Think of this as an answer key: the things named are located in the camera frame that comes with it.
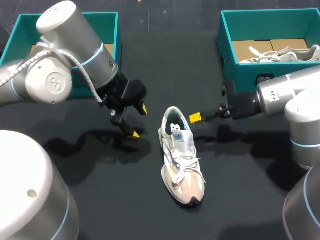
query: shoelace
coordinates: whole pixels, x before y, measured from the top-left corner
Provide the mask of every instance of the shoelace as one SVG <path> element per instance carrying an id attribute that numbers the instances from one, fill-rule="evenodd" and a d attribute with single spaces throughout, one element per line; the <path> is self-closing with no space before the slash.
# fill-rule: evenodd
<path id="1" fill-rule="evenodd" d="M 177 186 L 183 181 L 183 179 L 185 178 L 186 171 L 196 172 L 201 176 L 204 183 L 207 183 L 202 172 L 197 169 L 197 166 L 199 164 L 199 158 L 197 158 L 196 148 L 193 148 L 192 152 L 190 153 L 172 151 L 171 155 L 174 161 L 177 163 L 177 168 L 179 169 L 178 174 L 172 179 L 172 183 L 174 185 Z"/>
<path id="2" fill-rule="evenodd" d="M 265 53 L 260 53 L 256 49 L 254 49 L 252 46 L 249 47 L 249 50 L 258 57 L 258 61 L 260 63 L 272 63 L 272 62 L 279 62 L 279 55 L 276 54 L 276 51 L 267 51 Z"/>

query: cable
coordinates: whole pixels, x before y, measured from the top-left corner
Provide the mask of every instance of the cable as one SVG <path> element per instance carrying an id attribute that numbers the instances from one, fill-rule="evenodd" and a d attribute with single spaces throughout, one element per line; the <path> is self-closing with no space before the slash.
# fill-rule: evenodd
<path id="1" fill-rule="evenodd" d="M 26 61 L 24 64 L 22 64 L 21 66 L 19 66 L 16 70 L 14 70 L 9 76 L 1 79 L 0 81 L 0 87 L 2 87 L 3 85 L 7 84 L 10 80 L 12 80 L 15 76 L 17 76 L 18 74 L 20 74 L 21 71 L 23 71 L 24 69 L 28 68 L 31 64 L 33 64 L 35 61 L 38 61 L 39 59 L 42 59 L 43 57 L 51 54 L 52 51 L 42 51 L 39 52 L 36 56 L 34 56 L 33 58 L 31 58 L 30 60 Z"/>
<path id="2" fill-rule="evenodd" d="M 38 61 L 50 54 L 52 54 L 54 51 L 53 50 L 49 50 L 49 51 L 42 51 L 39 52 L 36 56 L 34 56 L 33 58 L 29 59 L 28 61 L 26 61 L 24 64 L 22 64 L 21 66 L 19 66 L 16 70 L 14 70 L 9 76 L 1 79 L 0 81 L 0 87 L 2 87 L 3 85 L 5 85 L 6 83 L 8 83 L 10 80 L 12 80 L 14 77 L 16 77 L 18 74 L 20 74 L 21 71 L 23 71 L 24 69 L 28 68 L 31 64 L 33 64 L 35 61 Z M 99 97 L 94 84 L 91 80 L 91 78 L 89 77 L 87 71 L 85 70 L 85 68 L 81 65 L 81 63 L 74 57 L 72 56 L 70 53 L 67 53 L 65 51 L 58 51 L 60 54 L 62 54 L 63 56 L 67 57 L 68 59 L 70 59 L 80 70 L 80 72 L 83 74 L 85 80 L 87 81 L 90 90 L 95 98 L 95 100 L 98 103 L 102 103 L 102 99 Z"/>
<path id="3" fill-rule="evenodd" d="M 69 58 L 72 62 L 74 62 L 74 64 L 78 67 L 78 69 L 80 70 L 80 72 L 83 74 L 86 82 L 88 83 L 90 90 L 95 98 L 95 100 L 97 100 L 98 103 L 102 103 L 102 99 L 99 97 L 94 84 L 92 82 L 92 80 L 90 79 L 87 71 L 85 70 L 85 68 L 81 65 L 81 63 L 74 57 L 72 56 L 70 53 L 67 53 L 65 51 L 59 51 L 63 56 L 66 56 L 67 58 Z"/>

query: white sneaker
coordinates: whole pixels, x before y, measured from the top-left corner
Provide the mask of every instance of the white sneaker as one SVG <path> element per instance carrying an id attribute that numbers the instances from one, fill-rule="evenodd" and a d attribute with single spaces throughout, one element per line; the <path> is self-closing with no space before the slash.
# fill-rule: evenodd
<path id="1" fill-rule="evenodd" d="M 310 49 L 293 49 L 286 47 L 281 51 L 268 51 L 263 54 L 252 46 L 250 51 L 258 58 L 243 60 L 240 64 L 276 63 L 276 62 L 318 62 L 320 60 L 320 46 L 313 45 Z"/>
<path id="2" fill-rule="evenodd" d="M 194 135 L 177 107 L 166 110 L 159 139 L 164 153 L 161 175 L 166 188 L 183 205 L 199 204 L 206 181 L 200 170 Z"/>

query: black tabletop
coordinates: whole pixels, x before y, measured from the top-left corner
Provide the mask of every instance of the black tabletop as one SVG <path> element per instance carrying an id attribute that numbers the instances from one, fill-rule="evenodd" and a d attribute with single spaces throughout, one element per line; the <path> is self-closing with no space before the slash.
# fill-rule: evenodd
<path id="1" fill-rule="evenodd" d="M 203 204 L 178 206 L 162 178 L 158 129 L 170 106 L 217 108 L 223 75 L 212 32 L 126 34 L 122 70 L 148 88 L 148 116 L 126 112 L 141 139 L 124 139 L 93 99 L 0 109 L 4 130 L 48 151 L 80 214 L 80 240 L 285 240 L 282 210 L 301 178 L 284 116 L 191 125 L 207 182 Z"/>

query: teal storage bin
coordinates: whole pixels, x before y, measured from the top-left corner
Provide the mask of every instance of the teal storage bin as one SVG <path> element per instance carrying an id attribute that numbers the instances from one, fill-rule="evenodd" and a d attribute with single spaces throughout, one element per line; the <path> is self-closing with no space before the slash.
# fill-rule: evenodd
<path id="1" fill-rule="evenodd" d="M 235 41 L 286 39 L 304 39 L 308 48 L 320 45 L 318 9 L 222 11 L 217 47 L 225 80 L 234 81 L 237 92 L 252 92 L 261 79 L 269 80 L 320 64 L 320 61 L 240 64 L 233 45 Z"/>
<path id="2" fill-rule="evenodd" d="M 104 44 L 113 45 L 113 58 L 121 67 L 122 40 L 117 12 L 85 12 L 84 17 Z M 41 14 L 20 14 L 0 60 L 0 65 L 29 56 L 32 46 L 41 35 L 36 23 Z M 90 89 L 75 74 L 72 75 L 73 88 L 70 98 L 92 97 Z"/>

